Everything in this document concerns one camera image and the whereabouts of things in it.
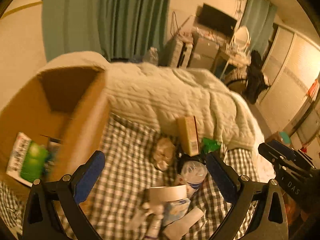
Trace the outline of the white dressing table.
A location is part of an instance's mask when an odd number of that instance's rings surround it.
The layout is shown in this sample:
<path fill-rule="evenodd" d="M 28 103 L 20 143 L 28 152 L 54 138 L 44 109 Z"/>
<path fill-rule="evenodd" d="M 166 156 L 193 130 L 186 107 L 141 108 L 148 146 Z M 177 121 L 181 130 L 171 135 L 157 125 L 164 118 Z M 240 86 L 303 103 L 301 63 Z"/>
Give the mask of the white dressing table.
<path fill-rule="evenodd" d="M 251 57 L 242 53 L 231 53 L 220 48 L 215 57 L 211 72 L 222 80 L 226 74 L 227 67 L 233 65 L 236 68 L 242 68 L 251 64 Z"/>

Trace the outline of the chair with black jacket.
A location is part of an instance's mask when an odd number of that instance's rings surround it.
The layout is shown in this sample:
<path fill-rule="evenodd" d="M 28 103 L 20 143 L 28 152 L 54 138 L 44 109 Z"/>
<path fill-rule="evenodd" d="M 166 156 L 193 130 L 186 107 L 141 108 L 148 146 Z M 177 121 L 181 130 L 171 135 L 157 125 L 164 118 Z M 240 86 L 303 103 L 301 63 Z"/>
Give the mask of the chair with black jacket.
<path fill-rule="evenodd" d="M 225 76 L 224 84 L 240 94 L 248 103 L 254 105 L 259 95 L 268 90 L 271 85 L 263 73 L 263 59 L 258 51 L 251 52 L 251 64 L 236 68 Z"/>

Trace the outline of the tan paper box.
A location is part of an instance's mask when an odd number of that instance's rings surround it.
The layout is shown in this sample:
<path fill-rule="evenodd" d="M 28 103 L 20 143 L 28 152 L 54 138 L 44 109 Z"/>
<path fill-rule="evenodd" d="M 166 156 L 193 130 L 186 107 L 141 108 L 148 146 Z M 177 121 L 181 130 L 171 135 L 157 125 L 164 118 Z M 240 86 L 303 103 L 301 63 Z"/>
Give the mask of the tan paper box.
<path fill-rule="evenodd" d="M 190 157 L 199 155 L 199 137 L 195 116 L 185 116 L 177 119 L 182 150 Z"/>

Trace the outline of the cream knitted blanket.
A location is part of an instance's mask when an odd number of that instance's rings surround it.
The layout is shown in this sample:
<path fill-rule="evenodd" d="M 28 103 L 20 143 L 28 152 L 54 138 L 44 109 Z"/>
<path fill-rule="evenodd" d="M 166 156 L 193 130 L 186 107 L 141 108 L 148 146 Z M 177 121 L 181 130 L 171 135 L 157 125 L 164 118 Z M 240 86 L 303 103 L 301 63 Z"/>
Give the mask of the cream knitted blanket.
<path fill-rule="evenodd" d="M 257 134 L 248 106 L 205 69 L 173 69 L 149 63 L 110 63 L 106 90 L 113 113 L 177 136 L 176 120 L 195 116 L 200 137 L 229 150 L 252 150 Z"/>

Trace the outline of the checkered bed sheet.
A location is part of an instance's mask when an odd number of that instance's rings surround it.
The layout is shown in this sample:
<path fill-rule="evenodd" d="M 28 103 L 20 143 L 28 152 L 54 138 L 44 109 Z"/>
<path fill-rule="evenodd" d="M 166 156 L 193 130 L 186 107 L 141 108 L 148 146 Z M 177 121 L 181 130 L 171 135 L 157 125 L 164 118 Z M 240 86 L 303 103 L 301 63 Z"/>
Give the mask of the checkered bed sheet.
<path fill-rule="evenodd" d="M 133 231 L 127 230 L 127 224 L 148 199 L 147 189 L 160 182 L 165 186 L 173 185 L 177 174 L 175 163 L 165 172 L 154 167 L 152 152 L 159 139 L 160 134 L 148 126 L 111 114 L 99 146 L 106 156 L 105 168 L 91 192 L 93 206 L 87 215 L 102 239 L 143 239 L 146 234 L 149 219 Z M 251 151 L 225 149 L 222 144 L 220 155 L 227 165 L 237 174 L 259 181 Z M 22 231 L 24 207 L 25 204 L 1 181 L 1 218 L 9 229 Z M 182 239 L 208 239 L 231 208 L 210 174 L 191 198 L 189 210 L 195 207 L 202 210 L 204 216 Z"/>

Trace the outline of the green white tissue box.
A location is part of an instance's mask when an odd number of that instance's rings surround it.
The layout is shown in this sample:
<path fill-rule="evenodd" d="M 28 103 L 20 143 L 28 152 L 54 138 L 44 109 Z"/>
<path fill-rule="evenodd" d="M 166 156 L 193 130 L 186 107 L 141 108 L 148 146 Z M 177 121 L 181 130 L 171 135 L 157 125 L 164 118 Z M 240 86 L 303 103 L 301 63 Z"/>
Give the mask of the green white tissue box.
<path fill-rule="evenodd" d="M 8 161 L 6 174 L 27 187 L 42 177 L 49 152 L 22 132 L 17 134 Z"/>

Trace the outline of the white tape roll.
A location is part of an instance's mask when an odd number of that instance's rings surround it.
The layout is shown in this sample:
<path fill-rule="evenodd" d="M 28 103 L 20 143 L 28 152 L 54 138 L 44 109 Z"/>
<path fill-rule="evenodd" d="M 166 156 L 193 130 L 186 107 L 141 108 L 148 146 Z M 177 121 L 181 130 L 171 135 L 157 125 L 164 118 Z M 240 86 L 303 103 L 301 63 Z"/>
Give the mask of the white tape roll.
<path fill-rule="evenodd" d="M 187 198 L 186 185 L 160 186 L 149 189 L 150 203 L 173 202 Z"/>

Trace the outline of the white rabbit figurine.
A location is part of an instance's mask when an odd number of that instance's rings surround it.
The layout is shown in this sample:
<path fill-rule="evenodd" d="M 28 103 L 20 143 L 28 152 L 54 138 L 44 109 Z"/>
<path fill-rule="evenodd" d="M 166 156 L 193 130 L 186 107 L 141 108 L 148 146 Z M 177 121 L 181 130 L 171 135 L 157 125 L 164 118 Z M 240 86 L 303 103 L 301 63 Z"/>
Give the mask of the white rabbit figurine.
<path fill-rule="evenodd" d="M 136 230 L 150 215 L 154 215 L 156 220 L 161 221 L 163 219 L 163 214 L 164 205 L 162 203 L 150 204 L 146 202 L 136 211 L 135 215 L 129 222 L 128 229 Z"/>

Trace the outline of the white spray bottle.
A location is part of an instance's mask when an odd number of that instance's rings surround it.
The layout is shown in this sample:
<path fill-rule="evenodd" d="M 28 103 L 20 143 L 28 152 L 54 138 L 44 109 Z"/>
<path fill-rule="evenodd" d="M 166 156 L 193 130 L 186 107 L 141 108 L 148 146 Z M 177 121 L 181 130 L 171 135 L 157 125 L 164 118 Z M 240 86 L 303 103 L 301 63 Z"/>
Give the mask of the white spray bottle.
<path fill-rule="evenodd" d="M 163 215 L 154 215 L 150 226 L 144 235 L 144 239 L 158 239 L 158 235 L 161 229 Z"/>

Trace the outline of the white oval vanity mirror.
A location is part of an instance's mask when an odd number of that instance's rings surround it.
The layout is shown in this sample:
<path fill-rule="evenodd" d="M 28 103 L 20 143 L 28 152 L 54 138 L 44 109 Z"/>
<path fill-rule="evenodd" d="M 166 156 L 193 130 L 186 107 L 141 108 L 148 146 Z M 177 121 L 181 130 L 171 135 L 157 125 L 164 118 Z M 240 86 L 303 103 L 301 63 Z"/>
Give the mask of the white oval vanity mirror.
<path fill-rule="evenodd" d="M 250 42 L 251 37 L 248 28 L 243 25 L 234 32 L 230 42 L 230 46 L 232 51 L 234 51 L 235 53 L 246 55 Z"/>

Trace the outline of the grey mini fridge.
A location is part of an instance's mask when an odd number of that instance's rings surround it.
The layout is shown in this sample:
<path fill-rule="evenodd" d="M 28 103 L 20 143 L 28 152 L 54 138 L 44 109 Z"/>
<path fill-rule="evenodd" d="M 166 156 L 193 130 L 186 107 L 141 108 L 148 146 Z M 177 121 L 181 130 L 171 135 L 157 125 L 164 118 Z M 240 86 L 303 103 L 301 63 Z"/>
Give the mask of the grey mini fridge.
<path fill-rule="evenodd" d="M 212 33 L 193 31 L 193 49 L 188 68 L 211 70 L 219 51 L 226 42 L 225 37 Z"/>

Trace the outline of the clear cotton swab jar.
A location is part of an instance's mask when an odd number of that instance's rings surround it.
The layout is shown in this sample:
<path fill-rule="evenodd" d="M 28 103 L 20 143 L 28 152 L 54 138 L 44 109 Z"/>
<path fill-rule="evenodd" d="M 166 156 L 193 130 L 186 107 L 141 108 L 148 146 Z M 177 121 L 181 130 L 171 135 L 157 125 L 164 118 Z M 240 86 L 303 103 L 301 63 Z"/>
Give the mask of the clear cotton swab jar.
<path fill-rule="evenodd" d="M 207 168 L 198 161 L 187 161 L 181 169 L 181 176 L 187 185 L 187 196 L 191 198 L 207 176 Z"/>

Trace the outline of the blue floral tissue pack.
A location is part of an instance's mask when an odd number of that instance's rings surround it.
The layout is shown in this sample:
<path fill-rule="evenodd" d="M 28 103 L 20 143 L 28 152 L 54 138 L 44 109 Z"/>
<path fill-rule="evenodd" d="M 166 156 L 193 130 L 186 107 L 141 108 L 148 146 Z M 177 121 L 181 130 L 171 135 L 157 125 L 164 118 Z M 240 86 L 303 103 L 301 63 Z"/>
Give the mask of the blue floral tissue pack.
<path fill-rule="evenodd" d="M 190 199 L 185 198 L 174 202 L 166 202 L 164 205 L 162 226 L 167 226 L 181 219 L 188 212 Z"/>

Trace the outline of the green snack packet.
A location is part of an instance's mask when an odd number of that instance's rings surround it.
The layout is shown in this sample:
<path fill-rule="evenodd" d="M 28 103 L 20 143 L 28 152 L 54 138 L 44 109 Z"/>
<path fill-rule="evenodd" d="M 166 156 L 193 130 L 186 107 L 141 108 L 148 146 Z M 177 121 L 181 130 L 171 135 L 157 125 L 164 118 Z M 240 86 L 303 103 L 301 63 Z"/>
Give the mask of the green snack packet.
<path fill-rule="evenodd" d="M 206 155 L 209 152 L 219 151 L 220 148 L 221 142 L 209 138 L 202 138 L 201 154 Z"/>

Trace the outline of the white paper roll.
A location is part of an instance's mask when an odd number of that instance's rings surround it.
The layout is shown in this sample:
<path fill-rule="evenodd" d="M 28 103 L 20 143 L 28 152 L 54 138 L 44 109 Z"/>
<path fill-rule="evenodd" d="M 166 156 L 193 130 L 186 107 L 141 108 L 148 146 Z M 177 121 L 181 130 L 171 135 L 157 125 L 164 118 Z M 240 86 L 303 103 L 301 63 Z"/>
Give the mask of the white paper roll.
<path fill-rule="evenodd" d="M 163 234 L 170 240 L 180 240 L 203 215 L 203 211 L 195 207 L 181 219 L 166 226 Z"/>

